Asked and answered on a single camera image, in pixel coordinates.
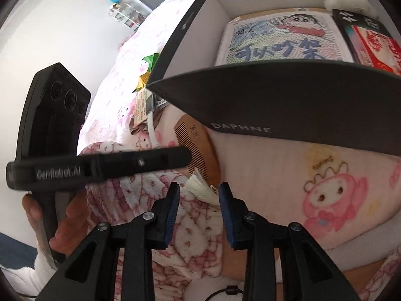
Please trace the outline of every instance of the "silver bolt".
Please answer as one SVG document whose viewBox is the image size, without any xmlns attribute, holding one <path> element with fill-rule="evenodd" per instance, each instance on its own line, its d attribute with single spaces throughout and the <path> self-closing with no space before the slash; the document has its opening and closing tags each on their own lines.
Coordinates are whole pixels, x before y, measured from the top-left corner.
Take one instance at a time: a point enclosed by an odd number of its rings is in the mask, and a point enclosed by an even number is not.
<svg viewBox="0 0 401 301">
<path fill-rule="evenodd" d="M 107 223 L 107 222 L 100 222 L 98 225 L 97 225 L 97 229 L 99 230 L 99 231 L 105 231 L 105 230 L 107 230 L 109 228 L 109 223 Z"/>
<path fill-rule="evenodd" d="M 150 220 L 154 218 L 154 214 L 151 211 L 147 211 L 142 215 L 145 220 Z"/>
<path fill-rule="evenodd" d="M 253 211 L 250 211 L 248 212 L 248 214 L 245 215 L 245 218 L 253 221 L 256 218 L 256 214 Z"/>
<path fill-rule="evenodd" d="M 293 231 L 300 231 L 302 229 L 302 225 L 297 223 L 297 222 L 292 222 L 290 223 L 289 227 L 293 230 Z"/>
</svg>

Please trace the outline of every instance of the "cartoon boy illustration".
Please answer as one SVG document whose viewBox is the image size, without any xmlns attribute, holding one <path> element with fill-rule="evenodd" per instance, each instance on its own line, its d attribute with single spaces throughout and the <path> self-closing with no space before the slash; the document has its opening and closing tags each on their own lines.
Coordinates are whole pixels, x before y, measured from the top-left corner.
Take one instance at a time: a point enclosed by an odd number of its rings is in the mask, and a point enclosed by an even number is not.
<svg viewBox="0 0 401 301">
<path fill-rule="evenodd" d="M 308 217 L 304 227 L 320 239 L 356 216 L 368 193 L 368 180 L 356 180 L 348 174 L 347 163 L 342 163 L 337 171 L 329 167 L 323 176 L 315 175 L 304 190 L 304 213 Z"/>
<path fill-rule="evenodd" d="M 295 14 L 282 19 L 277 24 L 279 29 L 288 29 L 291 33 L 300 33 L 322 37 L 325 32 L 322 30 L 315 17 L 307 14 Z"/>
</svg>

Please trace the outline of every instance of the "comb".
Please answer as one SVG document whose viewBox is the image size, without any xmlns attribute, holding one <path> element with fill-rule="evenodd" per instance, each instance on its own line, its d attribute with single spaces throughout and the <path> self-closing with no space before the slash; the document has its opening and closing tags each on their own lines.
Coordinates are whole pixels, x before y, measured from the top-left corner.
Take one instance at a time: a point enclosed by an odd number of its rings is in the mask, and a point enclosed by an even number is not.
<svg viewBox="0 0 401 301">
<path fill-rule="evenodd" d="M 218 187 L 220 184 L 219 161 L 203 125 L 185 114 L 174 126 L 174 131 L 178 144 L 191 151 L 192 161 L 188 165 L 189 173 L 192 175 L 197 168 L 208 186 Z"/>
</svg>

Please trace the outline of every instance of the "pink cartoon rabbit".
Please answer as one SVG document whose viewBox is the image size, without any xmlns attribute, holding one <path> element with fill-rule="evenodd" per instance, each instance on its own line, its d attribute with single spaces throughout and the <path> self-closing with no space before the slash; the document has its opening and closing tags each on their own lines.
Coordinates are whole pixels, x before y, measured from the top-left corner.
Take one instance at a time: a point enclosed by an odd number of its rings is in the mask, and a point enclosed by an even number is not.
<svg viewBox="0 0 401 301">
<path fill-rule="evenodd" d="M 353 219 L 368 192 L 368 181 L 359 181 L 348 174 L 347 163 L 342 163 L 337 172 L 329 167 L 324 176 L 316 175 L 305 184 L 307 196 L 304 213 L 308 217 L 304 227 L 315 238 L 320 239 L 333 228 L 338 231 L 346 220 Z"/>
</svg>

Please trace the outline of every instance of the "paper tag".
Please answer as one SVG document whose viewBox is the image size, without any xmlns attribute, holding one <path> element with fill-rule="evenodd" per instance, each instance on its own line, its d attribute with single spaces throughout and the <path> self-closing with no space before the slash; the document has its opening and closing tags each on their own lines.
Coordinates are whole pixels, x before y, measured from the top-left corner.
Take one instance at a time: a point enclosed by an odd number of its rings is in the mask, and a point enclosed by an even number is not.
<svg viewBox="0 0 401 301">
<path fill-rule="evenodd" d="M 135 108 L 135 116 L 134 116 L 134 128 L 140 125 L 147 119 L 146 115 L 146 99 L 152 93 L 146 88 L 142 88 L 136 93 L 136 108 Z"/>
</svg>

